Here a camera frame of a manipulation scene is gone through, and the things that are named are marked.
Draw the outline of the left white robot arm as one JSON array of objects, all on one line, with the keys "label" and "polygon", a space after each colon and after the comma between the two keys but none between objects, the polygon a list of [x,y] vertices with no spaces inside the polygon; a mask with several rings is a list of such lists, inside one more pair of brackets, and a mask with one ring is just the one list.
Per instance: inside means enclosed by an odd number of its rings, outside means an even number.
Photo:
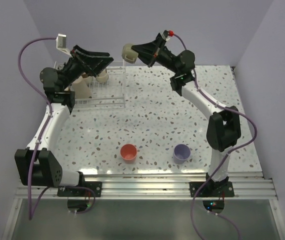
[{"label": "left white robot arm", "polygon": [[44,118],[33,139],[14,159],[25,186],[66,187],[79,197],[87,189],[82,173],[64,170],[53,154],[59,132],[75,105],[75,92],[67,90],[82,74],[96,77],[113,62],[108,52],[87,51],[75,45],[63,68],[44,68],[39,78],[48,101]]}]

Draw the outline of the small olive mug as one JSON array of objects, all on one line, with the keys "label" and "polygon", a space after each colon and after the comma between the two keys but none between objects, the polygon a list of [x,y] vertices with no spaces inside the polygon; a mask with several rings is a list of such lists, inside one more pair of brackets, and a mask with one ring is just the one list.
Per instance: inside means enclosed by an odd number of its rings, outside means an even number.
[{"label": "small olive mug", "polygon": [[122,59],[129,64],[134,64],[139,56],[139,54],[132,49],[132,46],[132,43],[125,44],[121,53]]}]

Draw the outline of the beige tall cup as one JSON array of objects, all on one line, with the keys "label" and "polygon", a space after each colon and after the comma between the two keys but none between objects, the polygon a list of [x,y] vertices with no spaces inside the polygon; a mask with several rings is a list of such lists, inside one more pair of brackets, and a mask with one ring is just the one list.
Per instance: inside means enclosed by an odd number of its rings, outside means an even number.
[{"label": "beige tall cup", "polygon": [[78,79],[76,79],[71,84],[71,86],[73,91],[75,92],[76,99],[88,99],[92,95],[89,85],[85,83],[85,81],[81,76]]}]

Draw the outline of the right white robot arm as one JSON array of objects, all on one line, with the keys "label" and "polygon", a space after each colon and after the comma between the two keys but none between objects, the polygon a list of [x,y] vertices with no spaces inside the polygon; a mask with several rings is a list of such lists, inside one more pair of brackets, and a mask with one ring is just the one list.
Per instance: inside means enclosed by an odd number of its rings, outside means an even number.
[{"label": "right white robot arm", "polygon": [[167,41],[173,36],[173,32],[165,31],[151,42],[130,45],[129,51],[133,56],[126,61],[134,63],[141,60],[149,68],[157,63],[172,71],[172,90],[195,105],[208,121],[206,140],[212,150],[210,166],[205,182],[200,186],[189,184],[190,195],[194,198],[220,197],[222,194],[233,197],[235,194],[229,181],[228,167],[232,147],[241,137],[238,109],[221,104],[198,86],[195,54],[187,48],[178,55],[173,54],[166,47]]}]

